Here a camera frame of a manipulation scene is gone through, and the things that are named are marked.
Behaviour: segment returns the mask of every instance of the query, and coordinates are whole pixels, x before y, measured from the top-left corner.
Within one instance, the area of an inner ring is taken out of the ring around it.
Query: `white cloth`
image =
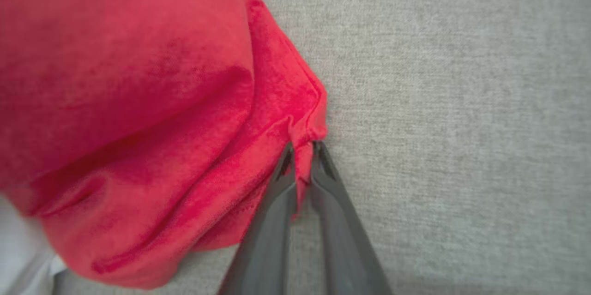
[[[0,295],[51,295],[53,277],[65,269],[41,225],[0,196]]]

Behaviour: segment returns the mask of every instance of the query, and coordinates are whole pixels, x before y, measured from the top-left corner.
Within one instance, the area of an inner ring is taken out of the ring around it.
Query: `red garment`
[[[262,0],[0,0],[0,188],[74,272],[162,286],[237,243],[326,93]]]

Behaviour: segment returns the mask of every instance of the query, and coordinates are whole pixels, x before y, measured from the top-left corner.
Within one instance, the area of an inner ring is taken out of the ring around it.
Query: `black metal tool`
[[[271,181],[218,295],[287,293],[289,220],[296,212],[293,148]],[[314,142],[312,206],[320,216],[330,295],[392,295],[384,270],[323,142]]]

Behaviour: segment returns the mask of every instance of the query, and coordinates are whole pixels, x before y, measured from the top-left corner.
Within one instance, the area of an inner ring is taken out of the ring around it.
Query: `gray textile background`
[[[398,295],[591,291],[591,0],[265,0],[329,93],[327,141]],[[323,293],[317,218],[289,290]],[[234,248],[158,295],[214,294]],[[130,295],[77,278],[57,295]]]

